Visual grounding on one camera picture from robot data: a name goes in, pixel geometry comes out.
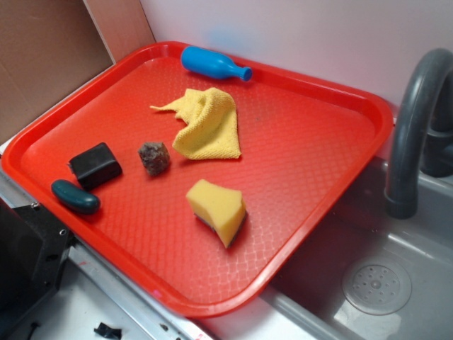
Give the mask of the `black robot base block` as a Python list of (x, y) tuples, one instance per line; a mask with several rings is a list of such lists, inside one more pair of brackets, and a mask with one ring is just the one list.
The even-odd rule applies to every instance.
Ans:
[(58, 290), (74, 235), (43, 205), (1, 202), (1, 338)]

